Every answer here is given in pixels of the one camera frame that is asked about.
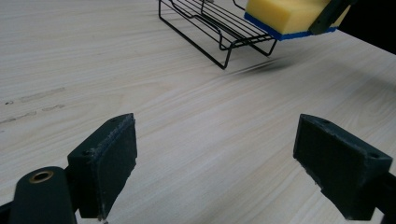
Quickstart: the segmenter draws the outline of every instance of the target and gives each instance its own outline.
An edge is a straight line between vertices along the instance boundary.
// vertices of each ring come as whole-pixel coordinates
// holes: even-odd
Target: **yellow sponge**
[[[309,27],[330,0],[249,0],[245,19],[253,22],[278,40],[312,35]],[[326,31],[340,25],[349,7]]]

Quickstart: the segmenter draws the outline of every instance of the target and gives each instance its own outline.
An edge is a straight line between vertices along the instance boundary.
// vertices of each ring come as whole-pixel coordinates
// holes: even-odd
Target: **light wood surface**
[[[349,223],[292,157],[298,118],[395,158],[396,56],[337,31],[279,42],[269,58],[236,50],[223,71],[157,10],[0,1],[0,204],[23,175],[65,168],[102,123],[134,113],[137,165],[110,224]]]

